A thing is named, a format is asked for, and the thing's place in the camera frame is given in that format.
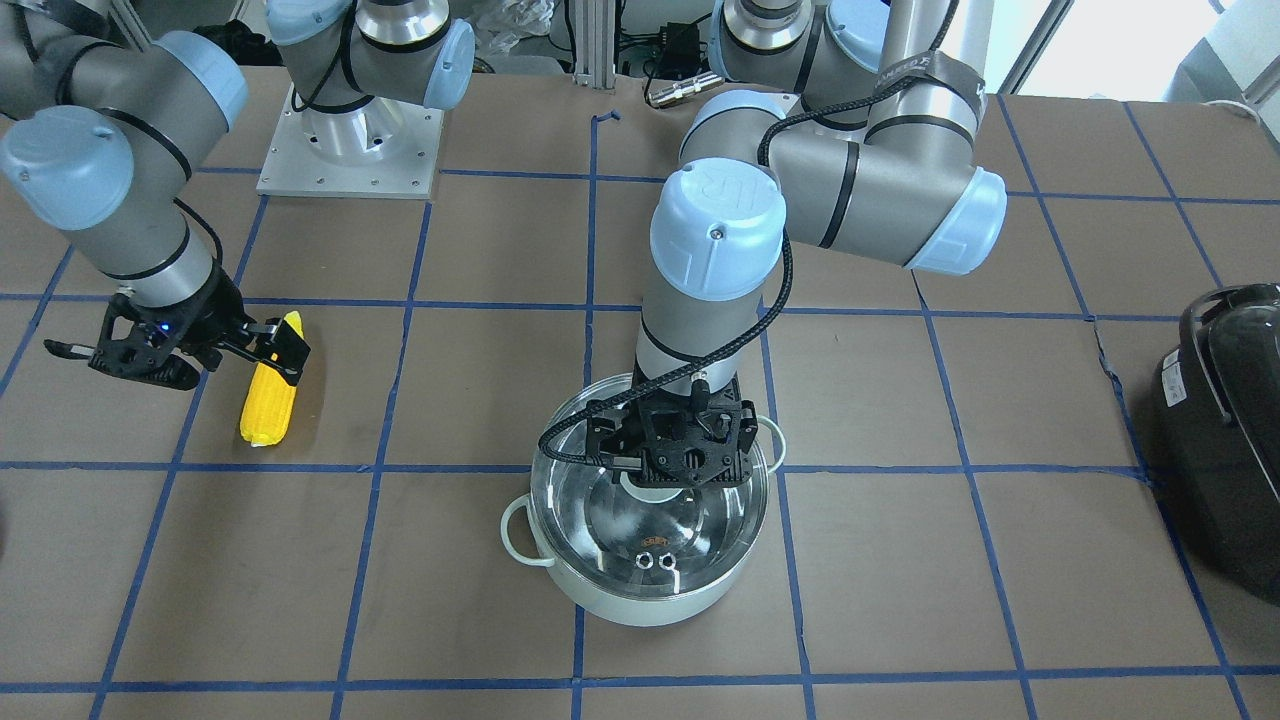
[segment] white pot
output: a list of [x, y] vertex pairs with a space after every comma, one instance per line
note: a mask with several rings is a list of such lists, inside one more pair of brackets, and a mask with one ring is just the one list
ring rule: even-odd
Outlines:
[[[627, 387], [630, 375], [600, 380], [566, 402], [549, 424]], [[561, 450], [581, 447], [584, 436], [582, 424], [564, 433]], [[503, 547], [517, 562], [547, 568], [561, 591], [593, 615], [637, 626], [678, 623], [728, 592], [755, 546], [768, 474], [758, 446], [750, 459], [751, 479], [740, 487], [686, 489], [654, 502], [612, 483], [604, 470], [535, 452], [530, 493], [502, 515]], [[521, 509], [539, 557], [511, 544], [508, 525]]]

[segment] label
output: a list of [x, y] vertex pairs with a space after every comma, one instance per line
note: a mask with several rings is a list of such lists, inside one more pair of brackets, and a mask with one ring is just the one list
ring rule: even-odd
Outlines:
[[1183, 364], [1176, 360], [1166, 364], [1160, 373], [1160, 384], [1165, 386], [1165, 405], [1172, 407], [1187, 400], [1187, 386], [1183, 384]]

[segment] pot handle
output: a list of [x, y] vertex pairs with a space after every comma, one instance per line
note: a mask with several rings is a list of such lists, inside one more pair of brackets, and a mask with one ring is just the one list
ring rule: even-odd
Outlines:
[[521, 507], [525, 509], [525, 515], [527, 516], [529, 493], [525, 493], [517, 497], [516, 500], [512, 500], [511, 505], [507, 506], [507, 510], [503, 511], [502, 524], [498, 525], [498, 532], [502, 534], [502, 547], [506, 547], [507, 555], [509, 555], [512, 560], [520, 562], [521, 565], [529, 565], [531, 568], [550, 568], [552, 565], [556, 564], [554, 557], [526, 557], [521, 555], [520, 551], [516, 550], [513, 544], [511, 544], [511, 534], [507, 532], [507, 525], [511, 524], [511, 516], [515, 515], [516, 510], [520, 510]]

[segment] light blue joint cap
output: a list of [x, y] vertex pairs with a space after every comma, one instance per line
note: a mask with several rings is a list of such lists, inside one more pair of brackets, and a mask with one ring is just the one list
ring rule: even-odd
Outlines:
[[960, 200], [942, 219], [933, 237], [906, 264], [908, 270], [966, 275], [991, 254], [1005, 224], [1009, 196], [1005, 179], [978, 168]]
[[426, 81], [424, 108], [452, 110], [462, 102], [471, 85], [471, 64], [476, 56], [476, 33], [466, 20], [453, 20], [440, 54], [435, 56], [435, 68]]
[[133, 151], [97, 111], [55, 105], [0, 140], [0, 172], [41, 220], [82, 231], [111, 217], [129, 193]]
[[698, 114], [694, 115], [694, 122], [689, 126], [689, 132], [686, 132], [685, 138], [680, 141], [681, 150], [684, 150], [685, 142], [689, 142], [689, 136], [694, 135], [694, 131], [698, 129], [698, 126], [703, 124], [713, 115], [718, 115], [726, 110], [737, 110], [739, 108], [755, 108], [758, 110], [764, 110], [780, 120], [787, 117], [787, 114], [782, 111], [782, 108], [778, 108], [778, 104], [763, 92], [756, 92], [754, 90], [730, 90], [728, 92], [721, 92], [716, 97], [708, 100], [707, 104], [698, 110]]
[[649, 227], [662, 277], [696, 300], [742, 297], [782, 252], [787, 205], [763, 169], [727, 158], [694, 160], [672, 173]]
[[230, 132], [248, 102], [248, 83], [236, 60], [209, 38], [180, 29], [164, 33], [156, 45], [168, 50], [205, 86], [227, 118], [227, 132]]
[[712, 8], [710, 17], [710, 33], [707, 37], [707, 64], [710, 67], [712, 72], [718, 74], [724, 79], [733, 79], [728, 74], [728, 68], [724, 67], [723, 55], [723, 38], [721, 37], [721, 18], [724, 17], [724, 0], [716, 0], [716, 6]]
[[827, 5], [827, 29], [850, 60], [867, 72], [879, 72], [888, 5], [879, 0], [832, 0]]
[[268, 0], [271, 42], [297, 45], [324, 32], [347, 12], [351, 0]]

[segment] corn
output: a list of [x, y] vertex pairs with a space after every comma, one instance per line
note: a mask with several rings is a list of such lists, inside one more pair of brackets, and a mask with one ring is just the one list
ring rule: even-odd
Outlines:
[[[284, 315], [284, 322], [302, 337], [302, 316], [297, 310]], [[248, 386], [244, 410], [241, 413], [241, 437], [253, 447], [276, 445], [284, 439], [297, 391], [279, 373], [259, 364], [253, 369], [253, 380]]]

